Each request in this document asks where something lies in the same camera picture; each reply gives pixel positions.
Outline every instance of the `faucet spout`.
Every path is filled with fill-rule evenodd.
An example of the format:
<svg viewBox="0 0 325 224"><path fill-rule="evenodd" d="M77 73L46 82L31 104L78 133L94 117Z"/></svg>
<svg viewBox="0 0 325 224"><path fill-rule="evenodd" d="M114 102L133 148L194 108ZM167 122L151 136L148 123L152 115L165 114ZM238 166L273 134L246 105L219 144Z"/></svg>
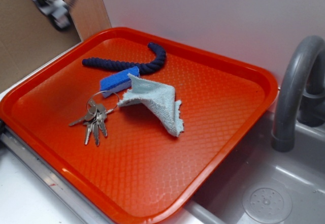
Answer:
<svg viewBox="0 0 325 224"><path fill-rule="evenodd" d="M281 152L293 149L298 110L307 94L324 94L325 41L306 37L296 48L281 85L276 107L272 147Z"/></svg>

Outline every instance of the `sponge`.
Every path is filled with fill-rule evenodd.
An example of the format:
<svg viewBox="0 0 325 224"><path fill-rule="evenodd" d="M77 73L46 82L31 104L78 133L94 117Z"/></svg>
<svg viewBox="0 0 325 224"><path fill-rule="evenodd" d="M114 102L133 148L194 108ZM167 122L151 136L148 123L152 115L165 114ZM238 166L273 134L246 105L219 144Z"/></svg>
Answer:
<svg viewBox="0 0 325 224"><path fill-rule="evenodd" d="M109 90L104 92L103 96L106 98L110 96L113 92L119 92L126 88L131 87L131 79L128 77L128 74L132 74L136 77L140 76L139 68L133 67L126 70L123 70L119 73L113 74L107 78L104 78L100 81L101 88L100 91Z"/></svg>

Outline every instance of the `tray rim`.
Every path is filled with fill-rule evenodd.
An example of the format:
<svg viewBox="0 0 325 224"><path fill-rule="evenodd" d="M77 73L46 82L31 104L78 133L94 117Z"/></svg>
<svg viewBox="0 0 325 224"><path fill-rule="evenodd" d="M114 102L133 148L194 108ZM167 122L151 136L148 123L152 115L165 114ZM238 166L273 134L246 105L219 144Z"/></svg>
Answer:
<svg viewBox="0 0 325 224"><path fill-rule="evenodd" d="M10 118L10 114L6 113L8 108L11 108L15 101L17 101L20 95L26 94L28 91L33 89L35 86L39 85L43 81L45 81L48 77L52 76L56 72L60 71L62 68L73 62L77 57L79 57L80 53L83 50L87 51L89 48L94 47L101 42L112 39L112 38L127 38L128 35L132 34L132 40L134 42L147 45L148 39L151 41L155 41L162 45L167 53L177 54L183 53L186 55L182 55L182 58L189 59L193 61L195 59L196 63L200 63L202 65L212 67L229 74L233 74L235 76L253 81L257 83L265 92L265 99L259 105L259 107L249 116L249 118L244 122L239 130L229 139L228 142L221 148L221 150L215 155L213 159L205 166L203 171L193 180L193 182L184 190L184 192L179 196L179 198L171 204L167 209L162 211L161 213L157 213L155 216L147 216L147 217L134 217L128 218L127 222L132 220L132 223L156 223L161 221L174 212L176 212L180 207L182 207L186 201L193 195L193 193L199 188L199 186L204 182L202 178L207 179L208 176L213 172L213 170L220 164L220 162L230 153L230 151L237 145L237 143L244 137L244 135L248 132L248 130L257 122L257 120L267 111L268 107L273 103L278 93L278 84L273 77L273 75L268 72L267 70L257 67L255 65L251 65L248 63L244 63L242 61L238 61L232 58L228 58L222 55L214 54L208 51L204 51L198 48L194 48L191 46L183 45L174 41L170 41L164 38L160 38L154 35L150 35L147 33L143 33L141 31L137 31L134 29L130 29L127 27L117 27L111 28L104 31L99 32L91 36L89 39L85 40L84 42L77 45L75 48L70 50L68 53L62 55L57 60L53 61L40 71L33 74L31 77L23 81L18 86L14 87L10 90L4 98L0 101L0 118L8 125L14 132L20 131L19 136L25 141L30 144L30 146L37 152L39 155L42 156L45 160L51 159L50 165L55 165L56 168L66 169L67 165L69 164L65 162L62 158L55 158L53 157L53 152L49 147L46 145L39 145L37 138L33 137L33 133L29 132L23 125L15 122L15 120ZM247 73L238 73L238 71L234 68L240 67L241 69L245 69ZM61 176L67 178L67 172L63 170L58 170ZM77 185L78 190L82 192L84 195L91 195L97 196L98 198L102 198L102 194L97 191L90 191L87 184L85 184L83 177L73 172L72 175L77 176L76 182L72 183L72 185ZM103 206L107 205L107 200L97 202L98 205ZM129 215L121 208L115 208L116 204L111 201L112 204L110 205L109 211L113 214L114 217L108 215L110 218L116 221L123 221L123 218L119 218L121 213Z"/></svg>

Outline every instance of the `cloth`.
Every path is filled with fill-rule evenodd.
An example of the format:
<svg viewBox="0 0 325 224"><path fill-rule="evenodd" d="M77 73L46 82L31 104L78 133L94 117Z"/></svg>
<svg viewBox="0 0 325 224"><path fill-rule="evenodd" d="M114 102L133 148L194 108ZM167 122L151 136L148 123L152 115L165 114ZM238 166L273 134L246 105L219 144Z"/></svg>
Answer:
<svg viewBox="0 0 325 224"><path fill-rule="evenodd" d="M132 89L128 89L118 106L144 104L155 114L168 133L179 137L184 131L183 120L180 119L179 107L182 102L175 101L175 88L170 85L141 79L128 74L132 81Z"/></svg>

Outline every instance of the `sink drain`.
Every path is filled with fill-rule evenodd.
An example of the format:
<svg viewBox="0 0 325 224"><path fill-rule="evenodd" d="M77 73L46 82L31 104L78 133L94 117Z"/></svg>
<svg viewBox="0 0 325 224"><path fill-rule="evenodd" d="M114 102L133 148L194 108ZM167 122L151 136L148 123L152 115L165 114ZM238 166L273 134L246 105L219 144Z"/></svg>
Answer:
<svg viewBox="0 0 325 224"><path fill-rule="evenodd" d="M276 224L290 215L292 201L281 186L259 182L245 191L243 207L252 219L260 223Z"/></svg>

